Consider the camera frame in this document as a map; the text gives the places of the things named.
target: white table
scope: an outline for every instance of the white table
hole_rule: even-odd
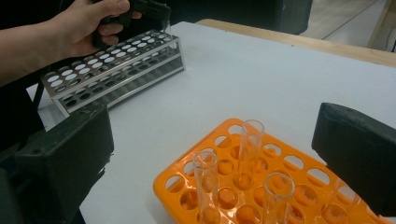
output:
[[[322,102],[396,128],[396,68],[182,22],[187,70],[110,108],[114,155],[81,206],[87,223],[173,223],[156,175],[229,118],[257,119],[272,136],[311,149]],[[48,128],[63,119],[48,98]]]

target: test tube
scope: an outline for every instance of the test tube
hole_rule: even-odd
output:
[[[259,121],[249,119],[242,124],[238,169],[233,180],[241,190],[250,189],[252,186],[263,136],[264,126]]]
[[[328,202],[322,209],[322,218],[329,224],[345,223],[349,213],[360,201],[361,197],[346,182],[338,178]]]
[[[201,224],[217,224],[220,222],[218,158],[211,151],[201,151],[194,156],[192,163],[198,196],[198,222]]]
[[[288,223],[294,190],[294,182],[287,175],[271,173],[265,178],[262,224]]]

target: black object held in hand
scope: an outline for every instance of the black object held in hand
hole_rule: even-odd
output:
[[[92,0],[93,3],[99,2],[99,0]],[[129,0],[131,7],[125,13],[122,13],[118,17],[105,17],[100,21],[100,24],[109,24],[111,22],[118,22],[119,24],[128,27],[131,24],[132,13],[134,11],[140,12],[145,16],[162,22],[162,25],[167,24],[171,14],[171,8],[165,4],[161,4],[150,0]],[[99,48],[105,49],[108,45],[102,41],[102,36],[96,29],[92,34],[92,44]]]

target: finger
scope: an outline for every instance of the finger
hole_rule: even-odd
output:
[[[115,45],[119,43],[119,38],[115,35],[104,35],[102,36],[102,41],[105,42],[107,45]]]
[[[132,19],[140,19],[140,18],[142,18],[142,13],[132,12]]]
[[[90,5],[87,9],[87,16],[95,21],[110,15],[119,15],[129,10],[128,0],[108,0],[100,1]]]
[[[98,27],[99,34],[101,35],[114,35],[121,32],[123,26],[118,23],[103,24]]]

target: metal test tube rack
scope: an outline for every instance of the metal test tube rack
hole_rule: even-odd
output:
[[[68,117],[93,101],[111,107],[183,70],[180,39],[151,30],[40,78],[51,100]]]

